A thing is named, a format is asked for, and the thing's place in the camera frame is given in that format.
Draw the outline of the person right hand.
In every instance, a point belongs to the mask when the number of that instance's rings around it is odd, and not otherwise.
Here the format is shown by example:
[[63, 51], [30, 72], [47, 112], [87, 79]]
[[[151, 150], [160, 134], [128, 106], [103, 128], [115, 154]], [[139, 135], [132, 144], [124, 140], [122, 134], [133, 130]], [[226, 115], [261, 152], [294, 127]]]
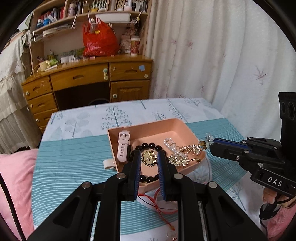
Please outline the person right hand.
[[[262, 200], [264, 203], [273, 204], [276, 196], [277, 196], [277, 192], [265, 187], [262, 195]], [[286, 207], [292, 207], [294, 204], [295, 204], [295, 197], [290, 201], [282, 203], [281, 206], [286, 208]]]

